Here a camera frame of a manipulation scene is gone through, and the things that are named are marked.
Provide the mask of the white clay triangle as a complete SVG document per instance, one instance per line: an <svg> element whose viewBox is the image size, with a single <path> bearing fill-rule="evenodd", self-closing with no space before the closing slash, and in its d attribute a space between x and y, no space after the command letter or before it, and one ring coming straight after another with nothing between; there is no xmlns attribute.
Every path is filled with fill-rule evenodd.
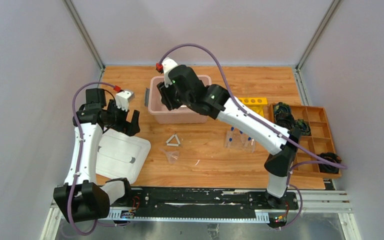
<svg viewBox="0 0 384 240"><path fill-rule="evenodd" d="M169 147L179 147L181 145L180 138L175 133L166 141L166 145Z"/></svg>

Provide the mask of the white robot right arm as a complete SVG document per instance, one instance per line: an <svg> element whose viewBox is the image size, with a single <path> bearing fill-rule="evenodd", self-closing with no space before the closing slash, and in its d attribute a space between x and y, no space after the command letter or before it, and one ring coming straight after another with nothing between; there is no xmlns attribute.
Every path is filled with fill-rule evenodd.
<svg viewBox="0 0 384 240"><path fill-rule="evenodd" d="M281 127L255 114L220 85L204 85L191 67L158 63L156 70L164 75L163 82L157 87L161 102L168 110L186 106L195 113L237 128L268 151L269 156L264 163L268 172L265 201L272 209L281 207L286 201L285 192L300 131Z"/></svg>

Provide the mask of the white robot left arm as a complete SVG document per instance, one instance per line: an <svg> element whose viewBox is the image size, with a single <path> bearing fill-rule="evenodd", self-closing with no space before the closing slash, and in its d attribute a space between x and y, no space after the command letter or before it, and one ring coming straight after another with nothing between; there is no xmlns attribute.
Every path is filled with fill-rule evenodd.
<svg viewBox="0 0 384 240"><path fill-rule="evenodd" d="M74 108L72 161L63 185L53 191L53 199L69 223L104 219L114 202L126 207L133 201L127 178L111 179L104 185L98 185L96 180L99 143L105 130L128 137L140 132L138 110L133 111L131 121L127 120L134 93L114 89L117 93L110 100L103 88L86 89L85 103Z"/></svg>

